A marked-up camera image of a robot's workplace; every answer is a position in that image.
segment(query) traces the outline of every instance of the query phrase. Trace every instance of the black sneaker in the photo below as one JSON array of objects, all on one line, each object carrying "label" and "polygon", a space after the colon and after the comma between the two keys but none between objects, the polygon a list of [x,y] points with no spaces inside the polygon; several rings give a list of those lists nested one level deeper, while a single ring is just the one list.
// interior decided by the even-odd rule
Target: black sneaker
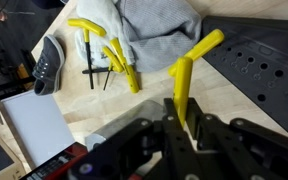
[{"label": "black sneaker", "polygon": [[63,49],[55,37],[53,35],[45,36],[41,56],[32,73],[36,78],[35,94],[47,95],[59,90],[64,61]]}]

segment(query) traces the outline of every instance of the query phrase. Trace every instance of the white panel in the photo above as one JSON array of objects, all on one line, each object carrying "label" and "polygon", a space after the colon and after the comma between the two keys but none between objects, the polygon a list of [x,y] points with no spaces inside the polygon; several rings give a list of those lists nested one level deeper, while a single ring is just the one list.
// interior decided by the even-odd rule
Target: white panel
[{"label": "white panel", "polygon": [[51,95],[29,91],[2,102],[36,166],[75,142]]}]

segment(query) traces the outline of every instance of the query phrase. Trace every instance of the yellow handle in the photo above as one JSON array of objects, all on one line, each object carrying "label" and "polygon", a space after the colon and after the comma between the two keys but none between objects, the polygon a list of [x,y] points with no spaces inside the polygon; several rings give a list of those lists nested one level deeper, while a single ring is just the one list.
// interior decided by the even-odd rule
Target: yellow handle
[{"label": "yellow handle", "polygon": [[117,60],[116,56],[107,46],[103,47],[103,52],[110,59],[110,66],[113,66],[113,71],[119,73],[124,71],[124,68],[121,65],[121,63]]},{"label": "yellow handle", "polygon": [[[191,58],[193,61],[199,59],[211,49],[213,49],[216,45],[221,43],[224,40],[224,34],[221,30],[215,29],[211,33],[209,33],[206,37],[204,37],[199,43],[197,43],[193,49],[188,51],[184,57]],[[176,67],[177,62],[174,63],[169,69],[168,74],[172,77],[176,75]]]},{"label": "yellow handle", "polygon": [[180,57],[177,60],[177,72],[174,83],[174,105],[178,118],[184,127],[188,94],[190,91],[193,60],[188,57]]},{"label": "yellow handle", "polygon": [[138,87],[137,81],[136,81],[136,77],[135,77],[135,73],[133,70],[133,67],[128,65],[126,62],[126,59],[123,55],[123,51],[121,48],[121,45],[118,41],[117,38],[114,38],[110,41],[111,46],[113,47],[115,54],[117,55],[118,60],[120,61],[120,63],[124,66],[125,72],[126,72],[126,78],[128,81],[128,84],[130,86],[131,92],[132,93],[137,93],[140,89]]},{"label": "yellow handle", "polygon": [[87,20],[87,19],[69,19],[67,20],[68,25],[70,26],[77,26],[77,27],[81,27],[83,29],[86,29],[88,31],[93,32],[94,34],[98,35],[98,36],[105,36],[106,35],[106,31],[105,29],[103,29],[101,26]]}]

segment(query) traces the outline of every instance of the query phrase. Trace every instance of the black plastic component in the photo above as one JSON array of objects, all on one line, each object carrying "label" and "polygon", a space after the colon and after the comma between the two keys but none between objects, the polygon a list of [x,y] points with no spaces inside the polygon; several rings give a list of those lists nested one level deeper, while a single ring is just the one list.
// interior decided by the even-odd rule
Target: black plastic component
[{"label": "black plastic component", "polygon": [[224,42],[204,58],[288,131],[288,21],[208,16]]}]

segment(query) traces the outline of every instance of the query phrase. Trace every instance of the gray cloth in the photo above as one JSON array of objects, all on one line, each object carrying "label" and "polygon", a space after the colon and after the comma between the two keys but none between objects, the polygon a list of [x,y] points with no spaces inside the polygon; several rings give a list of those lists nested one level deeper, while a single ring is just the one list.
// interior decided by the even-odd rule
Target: gray cloth
[{"label": "gray cloth", "polygon": [[116,6],[139,72],[173,64],[200,38],[201,17],[185,0],[120,0]]}]

